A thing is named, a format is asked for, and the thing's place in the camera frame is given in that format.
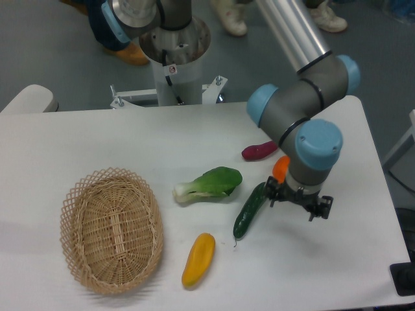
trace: green cucumber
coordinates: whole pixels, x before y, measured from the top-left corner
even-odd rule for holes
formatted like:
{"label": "green cucumber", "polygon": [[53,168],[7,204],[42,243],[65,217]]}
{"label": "green cucumber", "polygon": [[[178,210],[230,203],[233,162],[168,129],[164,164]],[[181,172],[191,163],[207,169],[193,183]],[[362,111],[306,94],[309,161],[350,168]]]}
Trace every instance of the green cucumber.
{"label": "green cucumber", "polygon": [[265,182],[260,183],[254,188],[251,195],[245,202],[241,212],[236,218],[235,225],[233,226],[233,236],[235,239],[242,238],[246,234],[257,211],[267,200],[264,188]]}

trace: white chair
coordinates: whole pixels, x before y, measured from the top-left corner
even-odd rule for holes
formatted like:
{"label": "white chair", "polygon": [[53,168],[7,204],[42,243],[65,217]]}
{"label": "white chair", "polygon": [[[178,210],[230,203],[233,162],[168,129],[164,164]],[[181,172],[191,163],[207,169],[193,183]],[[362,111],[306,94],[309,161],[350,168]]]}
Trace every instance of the white chair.
{"label": "white chair", "polygon": [[33,84],[17,94],[0,114],[55,112],[58,108],[59,103],[51,91],[43,86]]}

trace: brown shoe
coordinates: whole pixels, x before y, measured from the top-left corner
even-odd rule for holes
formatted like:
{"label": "brown shoe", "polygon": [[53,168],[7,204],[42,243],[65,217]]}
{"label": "brown shoe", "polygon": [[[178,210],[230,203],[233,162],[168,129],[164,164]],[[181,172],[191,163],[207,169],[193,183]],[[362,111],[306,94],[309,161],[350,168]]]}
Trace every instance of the brown shoe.
{"label": "brown shoe", "polygon": [[84,5],[83,3],[77,3],[72,0],[60,0],[60,2],[65,3],[66,5],[73,6],[82,14],[88,16],[88,10],[86,9],[86,5]]}
{"label": "brown shoe", "polygon": [[130,42],[130,44],[121,51],[111,51],[104,48],[104,51],[108,54],[115,55],[120,60],[129,63],[130,65],[146,65],[149,63],[149,60],[145,57],[143,50],[140,47]]}

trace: woven basket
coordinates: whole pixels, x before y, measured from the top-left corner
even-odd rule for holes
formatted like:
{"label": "woven basket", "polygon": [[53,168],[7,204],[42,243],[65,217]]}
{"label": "woven basket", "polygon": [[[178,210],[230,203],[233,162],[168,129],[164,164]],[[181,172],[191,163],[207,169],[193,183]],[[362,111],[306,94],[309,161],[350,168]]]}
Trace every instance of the woven basket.
{"label": "woven basket", "polygon": [[60,229],[71,274],[99,294],[138,286],[161,257],[157,201],[146,181],[128,170],[109,168],[81,179],[64,201]]}

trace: bok choy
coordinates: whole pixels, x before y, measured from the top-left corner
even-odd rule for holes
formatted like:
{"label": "bok choy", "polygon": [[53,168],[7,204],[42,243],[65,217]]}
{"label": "bok choy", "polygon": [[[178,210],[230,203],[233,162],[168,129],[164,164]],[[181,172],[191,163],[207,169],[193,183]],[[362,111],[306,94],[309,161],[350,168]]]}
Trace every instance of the bok choy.
{"label": "bok choy", "polygon": [[229,196],[242,182],[242,175],[238,170],[228,167],[217,167],[199,178],[174,186],[173,196],[179,203],[188,202],[197,198]]}

